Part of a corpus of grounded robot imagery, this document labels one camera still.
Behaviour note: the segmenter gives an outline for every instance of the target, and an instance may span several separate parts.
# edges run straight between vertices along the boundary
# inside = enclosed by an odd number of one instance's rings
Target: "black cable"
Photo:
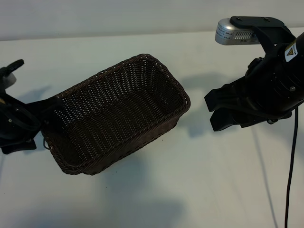
[[[294,110],[294,138],[293,138],[293,146],[291,148],[291,158],[290,158],[290,168],[289,168],[289,177],[288,177],[288,184],[287,184],[287,194],[286,194],[286,209],[285,209],[285,228],[288,225],[288,211],[289,211],[289,192],[290,192],[290,185],[291,185],[291,178],[293,176],[293,169],[294,169],[294,159],[295,159],[295,143],[296,137],[298,134],[298,122],[299,122],[299,110],[298,107]]]

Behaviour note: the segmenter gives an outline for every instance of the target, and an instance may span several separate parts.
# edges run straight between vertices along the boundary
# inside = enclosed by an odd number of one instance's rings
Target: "white surface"
[[[304,28],[292,29],[298,36]],[[94,73],[150,53],[192,102],[178,125],[104,172],[64,174],[49,151],[0,155],[0,228],[256,228],[284,225],[294,118],[213,132],[204,95],[244,75],[260,46],[221,46],[215,32],[0,42],[1,66],[23,58],[8,93],[48,98]],[[303,227],[300,118],[289,224]]]
[[[301,0],[1,0],[0,40],[215,30],[231,16],[304,26]]]

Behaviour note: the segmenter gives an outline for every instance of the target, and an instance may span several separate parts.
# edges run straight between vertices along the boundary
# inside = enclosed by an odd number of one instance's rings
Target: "yellow warning sticker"
[[[289,62],[294,57],[298,55],[298,51],[296,49],[296,40],[292,42],[285,50],[285,60]]]
[[[294,54],[294,50],[291,48],[290,51],[287,53],[288,56],[291,56]]]

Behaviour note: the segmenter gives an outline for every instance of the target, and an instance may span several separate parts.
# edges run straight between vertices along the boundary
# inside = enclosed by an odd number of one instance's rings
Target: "brown wicker basket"
[[[42,134],[63,172],[94,175],[171,130],[190,99],[167,67],[141,54],[60,93]]]

